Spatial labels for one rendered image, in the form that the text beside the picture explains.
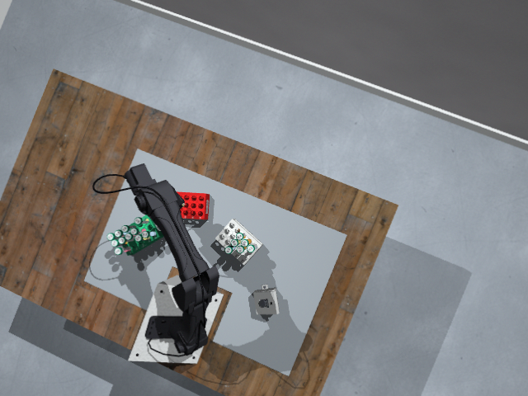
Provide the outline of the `white tube rack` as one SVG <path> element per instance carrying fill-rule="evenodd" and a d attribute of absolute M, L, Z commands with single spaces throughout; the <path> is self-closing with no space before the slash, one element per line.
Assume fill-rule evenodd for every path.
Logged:
<path fill-rule="evenodd" d="M 252 240 L 252 242 L 249 245 L 253 245 L 253 244 L 257 245 L 257 248 L 254 250 L 254 252 L 248 252 L 248 250 L 245 249 L 243 253 L 238 253 L 237 247 L 240 246 L 241 243 L 236 247 L 235 250 L 232 251 L 232 254 L 243 265 L 245 265 L 253 257 L 253 255 L 260 249 L 263 243 L 261 243 L 254 235 L 252 235 L 236 219 L 231 219 L 231 221 L 225 226 L 225 228 L 219 233 L 219 235 L 215 239 L 226 248 L 227 246 L 231 246 L 231 241 L 233 239 L 236 239 L 237 233 L 245 233 L 246 238 L 244 239 Z"/>

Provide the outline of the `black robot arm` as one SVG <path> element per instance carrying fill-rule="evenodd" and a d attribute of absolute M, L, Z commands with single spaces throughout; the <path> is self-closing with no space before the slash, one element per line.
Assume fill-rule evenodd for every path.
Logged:
<path fill-rule="evenodd" d="M 147 186 L 164 199 L 165 203 L 154 191 L 147 188 L 131 189 L 134 196 L 136 195 L 134 201 L 139 211 L 148 217 L 151 216 L 165 237 L 181 279 L 180 284 L 172 287 L 172 295 L 179 309 L 183 311 L 182 316 L 151 316 L 145 337 L 176 339 L 174 345 L 178 353 L 191 353 L 197 346 L 200 320 L 204 324 L 202 290 L 198 274 L 204 289 L 206 312 L 212 302 L 212 296 L 217 293 L 219 272 L 216 266 L 209 268 L 198 253 L 183 222 L 178 199 L 170 183 L 167 180 L 152 180 L 144 163 L 131 167 L 125 173 L 125 178 L 130 187 Z"/>

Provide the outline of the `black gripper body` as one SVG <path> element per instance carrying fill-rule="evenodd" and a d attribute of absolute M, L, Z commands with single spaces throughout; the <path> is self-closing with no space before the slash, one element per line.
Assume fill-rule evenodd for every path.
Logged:
<path fill-rule="evenodd" d="M 179 204 L 179 206 L 180 206 L 180 208 L 181 208 L 181 207 L 182 207 L 182 204 L 185 203 L 185 201 L 182 199 L 182 197 L 180 197 L 180 196 L 178 195 L 178 193 L 175 191 L 175 189 L 174 189 L 173 186 L 172 186 L 172 188 L 173 188 L 174 193 L 175 193 L 175 195 L 176 195 L 176 197 L 177 197 L 177 199 L 178 199 L 177 203 Z"/>

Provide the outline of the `grey bench mat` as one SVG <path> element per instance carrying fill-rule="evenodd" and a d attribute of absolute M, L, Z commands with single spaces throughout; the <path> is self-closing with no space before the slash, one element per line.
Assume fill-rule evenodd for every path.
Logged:
<path fill-rule="evenodd" d="M 183 219 L 218 287 L 232 293 L 213 342 L 289 376 L 347 237 L 279 206 L 137 148 L 156 182 L 210 194 L 208 219 Z M 147 310 L 158 283 L 177 264 L 164 237 L 139 252 L 115 254 L 107 234 L 144 217 L 131 189 L 120 191 L 84 281 Z M 236 219 L 263 245 L 243 265 L 215 238 Z M 279 313 L 257 314 L 253 292 L 276 288 Z"/>

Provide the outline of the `red test tube rack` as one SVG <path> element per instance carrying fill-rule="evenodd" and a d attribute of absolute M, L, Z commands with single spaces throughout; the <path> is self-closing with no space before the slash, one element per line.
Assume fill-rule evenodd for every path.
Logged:
<path fill-rule="evenodd" d="M 180 209 L 183 219 L 208 219 L 210 194 L 178 192 L 178 195 L 185 201 Z"/>

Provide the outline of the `green test tube rack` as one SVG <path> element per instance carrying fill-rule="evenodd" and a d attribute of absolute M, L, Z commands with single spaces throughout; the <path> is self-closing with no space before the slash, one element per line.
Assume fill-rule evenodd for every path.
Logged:
<path fill-rule="evenodd" d="M 139 252 L 140 250 L 146 248 L 148 245 L 156 242 L 157 240 L 159 240 L 160 238 L 163 237 L 163 234 L 160 231 L 160 229 L 158 228 L 158 226 L 147 215 L 142 217 L 142 219 L 148 219 L 149 222 L 147 224 L 135 224 L 133 222 L 129 226 L 135 225 L 137 229 L 146 229 L 146 231 L 149 231 L 149 232 L 153 232 L 154 231 L 154 232 L 156 232 L 156 236 L 150 237 L 149 240 L 145 240 L 145 241 L 141 241 L 141 242 L 136 242 L 134 240 L 134 241 L 128 242 L 126 245 L 122 245 L 123 248 L 131 247 L 131 250 L 129 252 L 126 252 L 126 254 L 128 256 Z"/>

